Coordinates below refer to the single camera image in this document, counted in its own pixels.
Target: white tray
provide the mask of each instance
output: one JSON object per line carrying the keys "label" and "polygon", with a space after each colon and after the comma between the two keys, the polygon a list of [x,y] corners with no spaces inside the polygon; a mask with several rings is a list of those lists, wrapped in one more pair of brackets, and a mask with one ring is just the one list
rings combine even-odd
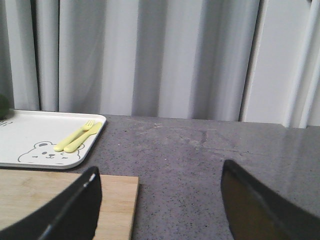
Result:
{"label": "white tray", "polygon": [[0,166],[70,169],[79,165],[102,128],[75,152],[55,152],[53,147],[91,119],[101,122],[102,128],[106,122],[95,114],[11,110],[0,120]]}

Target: black object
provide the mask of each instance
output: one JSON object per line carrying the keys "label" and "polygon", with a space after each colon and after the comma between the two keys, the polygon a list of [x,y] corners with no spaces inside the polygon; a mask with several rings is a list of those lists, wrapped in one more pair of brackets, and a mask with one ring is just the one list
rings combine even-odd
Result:
{"label": "black object", "polygon": [[221,192],[235,240],[320,240],[320,219],[259,182],[233,160],[223,165]]}
{"label": "black object", "polygon": [[0,240],[92,240],[101,201],[99,169],[93,166],[46,205],[0,231]]}

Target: plastic fork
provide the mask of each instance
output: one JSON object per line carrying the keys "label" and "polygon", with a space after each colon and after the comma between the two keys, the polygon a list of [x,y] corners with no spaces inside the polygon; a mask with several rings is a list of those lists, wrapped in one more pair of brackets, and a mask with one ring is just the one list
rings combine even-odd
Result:
{"label": "plastic fork", "polygon": [[74,152],[90,135],[97,134],[102,127],[101,122],[97,122],[90,130],[86,131],[79,138],[71,142],[68,146],[66,146],[63,150],[66,153]]}
{"label": "plastic fork", "polygon": [[53,147],[53,150],[56,152],[62,151],[64,147],[67,146],[69,143],[71,143],[74,139],[76,139],[80,133],[91,129],[94,123],[95,123],[95,120],[87,121],[82,127],[80,127],[78,130],[76,130],[75,132],[67,136],[65,139],[60,141],[57,145],[55,145]]}

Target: white pipe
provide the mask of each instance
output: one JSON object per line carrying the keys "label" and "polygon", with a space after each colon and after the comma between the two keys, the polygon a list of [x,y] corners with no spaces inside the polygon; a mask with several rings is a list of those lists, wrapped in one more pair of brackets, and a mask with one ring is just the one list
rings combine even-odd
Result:
{"label": "white pipe", "polygon": [[300,119],[300,123],[299,123],[300,129],[305,129],[307,127],[312,103],[315,99],[317,86],[320,82],[319,78],[320,78],[320,48],[318,51],[318,55],[316,57],[316,62],[314,65],[308,93],[306,95],[305,102],[303,105],[303,110],[302,110],[301,119]]}
{"label": "white pipe", "polygon": [[308,53],[311,48],[312,36],[315,32],[315,28],[317,24],[319,6],[320,6],[320,0],[313,0],[311,2],[310,14],[309,14],[309,18],[306,25],[305,36],[304,36],[301,53],[300,53],[300,59],[299,59],[297,70],[293,78],[293,84],[292,84],[291,92],[288,99],[287,109],[284,115],[283,126],[286,128],[290,127],[291,125],[294,108],[297,102],[299,87],[301,86],[301,82],[303,81],[306,65],[308,64],[308,55],[309,55]]}

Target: yellow fork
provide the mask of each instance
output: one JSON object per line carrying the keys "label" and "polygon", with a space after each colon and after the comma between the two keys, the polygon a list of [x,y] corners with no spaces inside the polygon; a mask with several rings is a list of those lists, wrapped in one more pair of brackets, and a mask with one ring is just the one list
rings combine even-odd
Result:
{"label": "yellow fork", "polygon": [[53,147],[53,150],[55,150],[56,152],[62,151],[64,147],[67,146],[69,143],[71,143],[81,132],[88,131],[89,129],[91,129],[94,123],[95,123],[95,120],[87,121],[82,127],[80,127],[71,135],[67,136],[65,139],[60,141],[57,145],[55,145]]}

